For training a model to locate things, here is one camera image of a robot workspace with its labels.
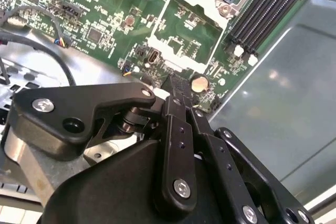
mounting hole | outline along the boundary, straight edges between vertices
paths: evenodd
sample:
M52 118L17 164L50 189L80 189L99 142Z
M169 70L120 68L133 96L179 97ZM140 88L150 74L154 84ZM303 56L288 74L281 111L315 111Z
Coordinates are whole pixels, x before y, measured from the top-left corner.
M174 98L173 101L174 101L177 105L181 105L181 102L179 101L179 99Z
M27 81L34 81L35 80L35 76L33 76L31 73L27 73L23 76L23 78Z
M294 214L292 210L290 210L289 208L286 208L286 213L288 217L291 218L292 221L294 221L295 223L299 223L298 217L296 217L296 215Z
M66 118L63 120L63 128L73 134L78 134L84 131L83 122L77 118Z
M148 90L146 90L146 89L141 89L141 92L145 95L145 96L147 96L147 97L150 97L152 94L151 94L151 92L149 92Z
M7 68L7 73L17 74L17 73L19 73L19 70L17 68L13 67L13 66L9 66Z

